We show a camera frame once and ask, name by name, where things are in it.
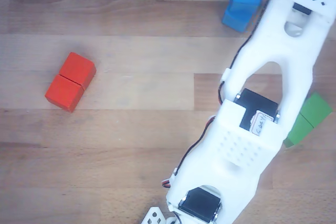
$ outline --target wire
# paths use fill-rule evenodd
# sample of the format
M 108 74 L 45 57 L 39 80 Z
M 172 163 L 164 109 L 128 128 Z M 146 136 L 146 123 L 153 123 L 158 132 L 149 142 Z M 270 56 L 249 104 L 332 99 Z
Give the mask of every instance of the wire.
M 192 146 L 190 146 L 189 147 L 189 149 L 187 150 L 187 152 L 184 154 L 184 156 L 182 157 L 182 159 L 181 159 L 181 161 L 180 161 L 180 163 L 179 163 L 179 165 L 178 165 L 178 167 L 177 167 L 177 169 L 176 169 L 176 172 L 175 172 L 175 176 L 177 175 L 177 173 L 178 173 L 178 171 L 179 171 L 179 169 L 180 169 L 180 167 L 181 167 L 181 165 L 182 165 L 182 163 L 183 163 L 183 161 L 184 161 L 184 159 L 186 158 L 186 156 L 188 155 L 188 153 L 202 140 L 202 138 L 204 137 L 204 135 L 205 135 L 205 132 L 206 132 L 206 130 L 208 129 L 208 127 L 209 127 L 209 125 L 215 120 L 215 117 L 216 116 L 213 116 L 212 118 L 210 118 L 209 119 L 209 121 L 206 123 L 206 125 L 205 125 L 205 129 L 204 129 L 204 131 L 203 131 L 203 133 L 202 133 L 202 135 L 201 135 L 201 137 L 192 145 Z
M 177 219 L 179 220 L 180 224 L 182 224 L 181 218 L 179 217 L 179 215 L 176 212 L 173 212 L 173 214 L 175 214 L 175 216 L 177 217 Z
M 233 64 L 235 63 L 235 60 L 237 59 L 237 56 L 238 56 L 238 54 L 240 53 L 241 49 L 248 43 L 248 41 L 251 39 L 251 37 L 253 36 L 254 32 L 256 31 L 256 29 L 257 29 L 257 27 L 258 27 L 258 25 L 259 25 L 259 23 L 260 23 L 260 21 L 261 21 L 263 15 L 264 15 L 264 13 L 265 13 L 265 10 L 266 10 L 266 7 L 268 6 L 269 1 L 270 1 L 270 0 L 266 0 L 266 3 L 265 3 L 264 6 L 262 7 L 261 13 L 260 13 L 260 15 L 259 15 L 259 17 L 258 17 L 256 26 L 253 28 L 251 34 L 248 36 L 248 38 L 245 40 L 245 42 L 242 44 L 242 46 L 238 49 L 238 51 L 237 51 L 236 55 L 234 56 L 234 58 L 233 58 L 233 60 L 232 60 L 232 62 L 231 62 L 231 65 L 230 65 L 229 68 L 232 68 L 232 66 L 233 66 Z M 219 101 L 219 103 L 220 103 L 221 105 L 223 104 L 223 99 L 222 99 L 222 95 L 221 95 L 220 92 L 221 92 L 221 90 L 222 90 L 222 87 L 223 87 L 224 83 L 225 83 L 225 82 L 222 81 L 222 82 L 220 83 L 220 85 L 219 85 L 219 88 L 218 88 L 218 101 Z
M 162 181 L 162 186 L 165 187 L 165 188 L 170 188 L 169 179 L 166 179 L 166 180 Z
M 218 101 L 220 103 L 220 105 L 223 104 L 223 100 L 222 100 L 222 95 L 221 95 L 221 90 L 222 90 L 222 86 L 224 85 L 225 81 L 222 81 L 218 87 Z

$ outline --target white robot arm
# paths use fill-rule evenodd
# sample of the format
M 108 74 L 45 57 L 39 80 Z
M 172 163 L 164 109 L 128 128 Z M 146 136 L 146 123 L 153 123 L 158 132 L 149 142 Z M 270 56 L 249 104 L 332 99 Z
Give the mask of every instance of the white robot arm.
M 225 100 L 207 123 L 207 135 L 163 182 L 170 187 L 168 209 L 177 217 L 161 224 L 235 221 L 293 127 L 335 17 L 336 0 L 269 0 L 257 28 L 222 76 L 219 91 Z M 242 90 L 269 61 L 282 70 L 279 105 Z M 150 224 L 146 218 L 143 223 Z

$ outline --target red block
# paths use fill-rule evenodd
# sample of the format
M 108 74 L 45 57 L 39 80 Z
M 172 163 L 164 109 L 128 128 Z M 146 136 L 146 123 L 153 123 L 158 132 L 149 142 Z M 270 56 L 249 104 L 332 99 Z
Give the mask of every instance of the red block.
M 84 90 L 89 86 L 96 73 L 95 64 L 92 61 L 71 52 L 64 62 L 59 74 L 81 85 Z
M 45 97 L 52 104 L 72 112 L 95 73 L 92 61 L 72 52 L 55 76 Z
M 51 83 L 45 97 L 52 104 L 72 112 L 83 93 L 84 89 L 81 85 L 58 74 Z

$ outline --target wooden surface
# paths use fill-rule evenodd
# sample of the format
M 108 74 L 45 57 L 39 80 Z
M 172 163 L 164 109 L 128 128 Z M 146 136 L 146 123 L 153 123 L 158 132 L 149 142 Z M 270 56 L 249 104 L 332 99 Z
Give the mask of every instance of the wooden surface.
M 218 109 L 217 86 L 247 33 L 227 0 L 0 0 L 0 223 L 139 224 L 168 216 L 169 177 Z M 311 91 L 336 109 L 336 29 Z M 44 94 L 68 53 L 95 62 L 77 109 Z M 281 100 L 268 64 L 246 86 Z M 336 115 L 281 150 L 235 223 L 336 223 Z

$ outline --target green wooden cube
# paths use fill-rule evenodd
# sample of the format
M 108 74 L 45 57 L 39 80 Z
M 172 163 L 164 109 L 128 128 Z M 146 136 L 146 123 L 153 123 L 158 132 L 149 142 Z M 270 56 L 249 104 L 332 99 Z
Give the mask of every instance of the green wooden cube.
M 317 93 L 314 93 L 301 108 L 301 115 L 313 126 L 316 127 L 332 112 L 331 107 Z
M 284 144 L 287 148 L 296 145 L 301 142 L 311 131 L 313 126 L 301 115 L 299 114 L 296 118 L 292 130 L 289 132 Z
M 319 94 L 312 94 L 304 102 L 292 130 L 284 140 L 285 146 L 289 148 L 300 143 L 331 112 L 331 107 Z

